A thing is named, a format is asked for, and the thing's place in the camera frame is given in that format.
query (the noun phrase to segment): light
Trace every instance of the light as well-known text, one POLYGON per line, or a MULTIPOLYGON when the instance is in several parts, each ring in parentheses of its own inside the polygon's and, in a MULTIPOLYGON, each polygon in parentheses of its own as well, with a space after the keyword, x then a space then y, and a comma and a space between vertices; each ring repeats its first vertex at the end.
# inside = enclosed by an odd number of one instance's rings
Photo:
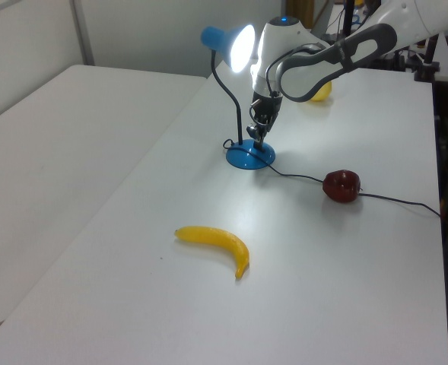
POLYGON ((232 71, 242 71, 253 53, 256 34, 252 25, 224 32, 215 27, 206 27, 200 37, 208 48, 219 52, 232 71))
POLYGON ((252 25, 242 29, 230 50, 230 68, 232 68, 232 71, 241 72, 246 67, 253 53, 255 40, 256 35, 252 25))

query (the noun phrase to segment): yellow banana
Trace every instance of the yellow banana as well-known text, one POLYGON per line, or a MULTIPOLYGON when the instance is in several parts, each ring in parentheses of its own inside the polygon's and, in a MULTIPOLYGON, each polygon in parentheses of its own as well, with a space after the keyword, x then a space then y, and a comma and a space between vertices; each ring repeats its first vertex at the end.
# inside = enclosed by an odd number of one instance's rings
POLYGON ((226 230, 213 227, 187 226, 175 231, 180 240, 222 247, 234 255, 237 263, 236 278, 241 279, 249 265, 249 250, 244 242, 226 230))

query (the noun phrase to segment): white wall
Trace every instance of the white wall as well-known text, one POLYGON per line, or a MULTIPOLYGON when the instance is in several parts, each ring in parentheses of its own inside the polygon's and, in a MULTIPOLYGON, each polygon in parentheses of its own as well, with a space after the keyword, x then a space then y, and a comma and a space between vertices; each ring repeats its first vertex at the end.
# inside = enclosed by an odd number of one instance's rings
POLYGON ((260 35, 280 16, 282 0, 77 0, 94 64, 209 76, 210 51, 200 43, 208 25, 251 23, 260 35))
POLYGON ((21 0, 0 10, 0 114, 81 63, 69 0, 21 0))

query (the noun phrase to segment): desk lamp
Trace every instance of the desk lamp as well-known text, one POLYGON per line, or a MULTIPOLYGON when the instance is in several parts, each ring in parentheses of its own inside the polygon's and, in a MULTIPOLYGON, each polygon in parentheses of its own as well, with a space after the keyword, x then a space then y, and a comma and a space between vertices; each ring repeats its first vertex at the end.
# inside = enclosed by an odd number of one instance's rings
POLYGON ((233 150, 230 148, 227 150, 227 162, 235 167, 245 170, 256 170, 266 167, 267 164, 270 164, 275 160, 275 152, 268 145, 266 145, 266 148, 263 148, 262 151, 255 148, 253 139, 246 139, 243 141, 240 105, 237 98, 218 77, 217 72, 215 71, 215 55, 219 52, 232 71, 236 73, 241 72, 249 62, 253 52, 255 38, 256 35, 252 25, 235 28, 228 32, 215 27, 206 27, 201 35, 202 43, 211 49, 211 72, 218 84, 235 103, 237 109, 239 149, 233 150), (243 153, 242 149, 248 151, 249 154, 243 153), (262 160, 254 158, 253 155, 259 156, 262 160))

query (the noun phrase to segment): apple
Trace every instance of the apple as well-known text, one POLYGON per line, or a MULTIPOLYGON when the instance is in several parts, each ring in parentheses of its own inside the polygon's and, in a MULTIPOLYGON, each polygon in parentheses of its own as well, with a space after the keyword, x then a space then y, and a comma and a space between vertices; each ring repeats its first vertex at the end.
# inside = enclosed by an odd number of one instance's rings
POLYGON ((322 188, 331 200, 339 203, 349 203, 353 202, 359 195, 361 179, 353 171, 334 171, 325 176, 322 188))

